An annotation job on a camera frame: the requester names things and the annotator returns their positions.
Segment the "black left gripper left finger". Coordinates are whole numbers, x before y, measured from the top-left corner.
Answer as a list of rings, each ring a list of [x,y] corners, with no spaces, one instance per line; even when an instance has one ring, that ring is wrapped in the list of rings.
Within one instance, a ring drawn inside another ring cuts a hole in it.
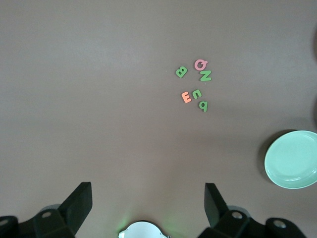
[[[61,204],[47,206],[25,222],[1,216],[0,238],[76,238],[92,206],[92,184],[82,182]]]

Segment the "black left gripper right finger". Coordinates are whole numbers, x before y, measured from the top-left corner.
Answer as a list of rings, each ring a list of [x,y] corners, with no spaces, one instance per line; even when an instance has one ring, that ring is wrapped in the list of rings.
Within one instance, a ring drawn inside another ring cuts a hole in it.
[[[263,225],[230,209],[214,183],[205,184],[204,208],[210,226],[198,238],[307,238],[287,219],[269,218]]]

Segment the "green plate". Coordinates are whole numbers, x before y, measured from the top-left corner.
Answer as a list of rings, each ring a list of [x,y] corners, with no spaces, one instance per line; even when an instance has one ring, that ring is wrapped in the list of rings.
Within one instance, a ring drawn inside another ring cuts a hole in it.
[[[268,147],[264,158],[268,178],[286,189],[301,189],[317,182],[317,133],[288,132]]]

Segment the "green foam letter B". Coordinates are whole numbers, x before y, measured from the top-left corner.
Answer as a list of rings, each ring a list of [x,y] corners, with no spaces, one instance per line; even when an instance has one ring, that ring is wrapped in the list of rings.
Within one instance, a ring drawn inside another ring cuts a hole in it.
[[[188,69],[184,66],[179,67],[175,74],[179,77],[182,78],[186,73],[188,72]]]

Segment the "pink foam letter Q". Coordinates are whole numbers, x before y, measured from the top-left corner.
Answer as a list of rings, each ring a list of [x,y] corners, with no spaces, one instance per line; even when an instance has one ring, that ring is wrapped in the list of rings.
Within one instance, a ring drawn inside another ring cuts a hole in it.
[[[194,68],[195,68],[195,70],[197,70],[197,71],[203,71],[203,70],[206,68],[207,64],[208,64],[208,61],[207,61],[207,60],[198,59],[198,60],[196,60],[195,63],[194,63]]]

